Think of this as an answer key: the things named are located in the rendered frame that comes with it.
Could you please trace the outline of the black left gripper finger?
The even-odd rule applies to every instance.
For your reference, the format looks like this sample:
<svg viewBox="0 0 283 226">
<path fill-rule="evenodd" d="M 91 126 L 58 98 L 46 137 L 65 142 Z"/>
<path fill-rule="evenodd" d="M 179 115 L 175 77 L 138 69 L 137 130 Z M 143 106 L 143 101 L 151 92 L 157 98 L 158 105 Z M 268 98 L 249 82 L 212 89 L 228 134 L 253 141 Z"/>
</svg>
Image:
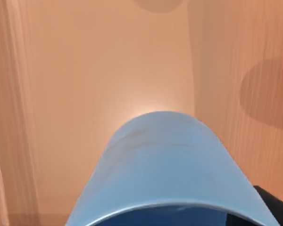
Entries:
<svg viewBox="0 0 283 226">
<path fill-rule="evenodd" d="M 268 209 L 271 211 L 280 226 L 283 226 L 283 201 L 279 200 L 263 188 L 254 186 Z"/>
</svg>

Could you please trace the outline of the light blue cup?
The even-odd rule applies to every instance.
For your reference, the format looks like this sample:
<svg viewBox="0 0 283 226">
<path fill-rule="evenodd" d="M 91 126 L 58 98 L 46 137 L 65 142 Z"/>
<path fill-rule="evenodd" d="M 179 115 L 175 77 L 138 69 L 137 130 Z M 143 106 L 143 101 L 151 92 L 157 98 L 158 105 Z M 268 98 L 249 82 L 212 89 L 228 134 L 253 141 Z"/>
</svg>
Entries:
<svg viewBox="0 0 283 226">
<path fill-rule="evenodd" d="M 183 113 L 110 139 L 66 226 L 280 226 L 214 132 Z"/>
</svg>

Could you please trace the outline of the wooden cupboard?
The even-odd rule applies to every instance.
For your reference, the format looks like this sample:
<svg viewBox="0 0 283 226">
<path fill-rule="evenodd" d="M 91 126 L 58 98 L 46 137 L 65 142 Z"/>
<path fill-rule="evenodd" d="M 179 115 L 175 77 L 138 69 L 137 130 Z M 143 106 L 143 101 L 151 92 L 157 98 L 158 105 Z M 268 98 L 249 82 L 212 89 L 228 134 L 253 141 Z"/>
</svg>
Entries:
<svg viewBox="0 0 283 226">
<path fill-rule="evenodd" d="M 0 0 L 0 226 L 64 226 L 153 111 L 207 124 L 283 201 L 283 0 Z"/>
</svg>

